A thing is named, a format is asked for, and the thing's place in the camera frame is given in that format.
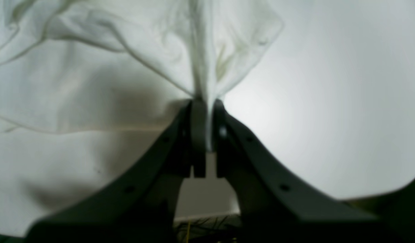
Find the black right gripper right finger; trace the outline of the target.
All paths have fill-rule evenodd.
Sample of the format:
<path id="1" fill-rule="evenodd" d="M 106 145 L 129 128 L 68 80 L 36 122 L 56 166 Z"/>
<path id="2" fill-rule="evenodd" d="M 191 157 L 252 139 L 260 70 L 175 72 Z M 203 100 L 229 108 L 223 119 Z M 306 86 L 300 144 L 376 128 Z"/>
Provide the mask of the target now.
<path id="1" fill-rule="evenodd" d="M 396 243 L 376 216 L 334 200 L 281 164 L 217 100 L 217 175 L 238 198 L 240 243 Z"/>

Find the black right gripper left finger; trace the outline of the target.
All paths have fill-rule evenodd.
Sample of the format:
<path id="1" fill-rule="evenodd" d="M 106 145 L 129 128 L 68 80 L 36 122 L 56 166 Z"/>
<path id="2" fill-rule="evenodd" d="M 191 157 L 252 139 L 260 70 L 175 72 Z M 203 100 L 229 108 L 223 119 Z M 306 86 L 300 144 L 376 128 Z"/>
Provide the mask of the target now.
<path id="1" fill-rule="evenodd" d="M 123 175 L 80 203 L 41 219 L 27 243 L 176 243 L 173 221 L 185 178 L 206 177 L 206 106 L 188 100 Z"/>

